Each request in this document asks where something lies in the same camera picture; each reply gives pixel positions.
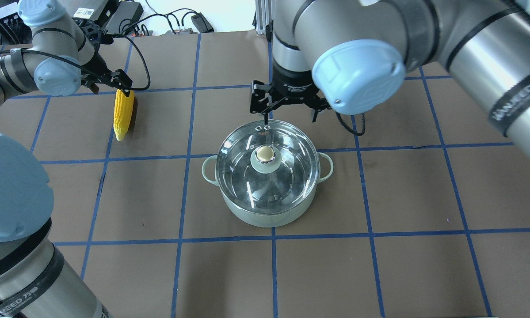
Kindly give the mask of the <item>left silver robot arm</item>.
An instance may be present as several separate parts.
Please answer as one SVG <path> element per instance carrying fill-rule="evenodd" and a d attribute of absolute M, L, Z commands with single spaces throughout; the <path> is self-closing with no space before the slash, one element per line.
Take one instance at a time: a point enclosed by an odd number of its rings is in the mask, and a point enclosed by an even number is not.
<path fill-rule="evenodd" d="M 134 105 L 132 80 L 107 68 L 97 45 L 56 0 L 21 0 L 31 49 L 0 52 L 0 107 L 34 91 L 70 96 L 81 86 L 117 89 Z M 109 318 L 111 313 L 49 239 L 54 193 L 40 161 L 0 133 L 0 318 Z"/>

